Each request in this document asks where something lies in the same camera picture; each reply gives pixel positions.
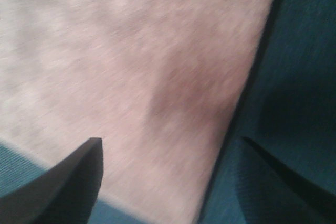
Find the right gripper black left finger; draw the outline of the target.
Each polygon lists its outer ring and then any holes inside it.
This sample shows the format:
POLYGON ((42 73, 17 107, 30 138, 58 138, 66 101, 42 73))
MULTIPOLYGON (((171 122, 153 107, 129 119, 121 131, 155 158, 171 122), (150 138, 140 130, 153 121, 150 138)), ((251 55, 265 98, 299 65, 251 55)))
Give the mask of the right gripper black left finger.
POLYGON ((88 223, 102 178, 102 139, 92 137, 49 171, 1 197, 1 223, 88 223))

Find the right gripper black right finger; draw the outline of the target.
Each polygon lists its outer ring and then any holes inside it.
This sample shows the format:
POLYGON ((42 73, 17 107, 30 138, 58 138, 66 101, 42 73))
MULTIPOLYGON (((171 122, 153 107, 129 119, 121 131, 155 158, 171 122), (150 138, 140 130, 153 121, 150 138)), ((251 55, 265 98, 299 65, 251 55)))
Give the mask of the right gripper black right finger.
POLYGON ((335 195, 249 138, 237 141, 235 190, 247 223, 335 223, 335 195))

